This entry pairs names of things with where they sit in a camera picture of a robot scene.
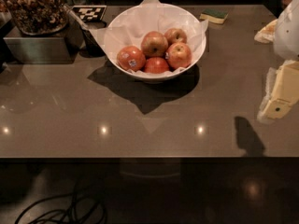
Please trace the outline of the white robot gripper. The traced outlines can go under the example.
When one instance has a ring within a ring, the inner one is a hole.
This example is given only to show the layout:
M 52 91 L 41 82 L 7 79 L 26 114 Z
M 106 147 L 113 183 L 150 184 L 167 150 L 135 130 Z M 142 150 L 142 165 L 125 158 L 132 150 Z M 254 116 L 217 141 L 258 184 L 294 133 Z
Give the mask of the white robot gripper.
M 257 120 L 269 124 L 284 118 L 299 101 L 299 0 L 292 0 L 279 15 L 254 36 L 260 43 L 272 43 L 285 61 L 278 69 L 270 67 Z

